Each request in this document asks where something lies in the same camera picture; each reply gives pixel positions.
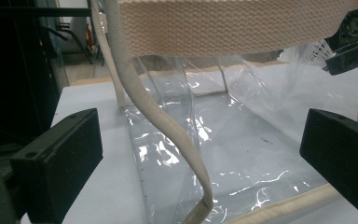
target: chair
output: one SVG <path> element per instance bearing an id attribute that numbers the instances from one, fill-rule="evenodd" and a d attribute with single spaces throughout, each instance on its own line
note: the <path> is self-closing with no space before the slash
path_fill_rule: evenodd
<path id="1" fill-rule="evenodd" d="M 57 25 L 57 31 L 67 38 L 59 38 L 62 53 L 84 53 L 92 64 L 91 53 L 86 47 L 86 24 L 86 17 L 73 17 L 69 26 Z"/>

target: floor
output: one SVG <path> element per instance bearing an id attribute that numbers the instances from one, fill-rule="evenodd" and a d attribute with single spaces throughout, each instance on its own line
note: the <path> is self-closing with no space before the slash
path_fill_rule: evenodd
<path id="1" fill-rule="evenodd" d="M 62 56 L 69 86 L 110 81 L 110 72 L 106 64 L 102 65 L 101 59 L 97 59 L 95 52 L 92 54 L 92 64 L 84 54 Z"/>

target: white table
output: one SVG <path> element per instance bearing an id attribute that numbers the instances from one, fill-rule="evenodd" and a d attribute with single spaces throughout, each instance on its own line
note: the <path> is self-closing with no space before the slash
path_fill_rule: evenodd
<path id="1" fill-rule="evenodd" d="M 131 150 L 128 124 L 117 106 L 113 84 L 106 82 L 64 88 L 52 124 L 93 107 L 98 109 L 103 160 L 63 223 L 145 223 L 143 193 Z M 358 211 L 340 197 L 305 216 L 297 214 L 280 222 L 352 224 L 358 223 Z M 29 220 L 24 218 L 21 223 L 29 223 Z"/>

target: transparent plastic sheet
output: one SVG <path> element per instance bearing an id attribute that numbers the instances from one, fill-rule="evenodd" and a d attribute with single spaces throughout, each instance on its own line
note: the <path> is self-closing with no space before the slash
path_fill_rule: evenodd
<path id="1" fill-rule="evenodd" d="M 146 89 L 192 138 L 207 166 L 221 223 L 326 183 L 298 153 L 308 109 L 355 119 L 358 68 L 331 77 L 292 50 L 202 59 L 135 60 Z M 172 142 L 131 104 L 128 118 L 148 223 L 179 223 L 202 188 Z"/>

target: woven beige strap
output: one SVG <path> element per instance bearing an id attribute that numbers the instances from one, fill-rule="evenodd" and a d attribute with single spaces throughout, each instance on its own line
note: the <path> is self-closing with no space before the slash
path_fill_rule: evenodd
<path id="1" fill-rule="evenodd" d="M 232 55 L 333 35 L 358 0 L 121 0 L 133 55 Z"/>

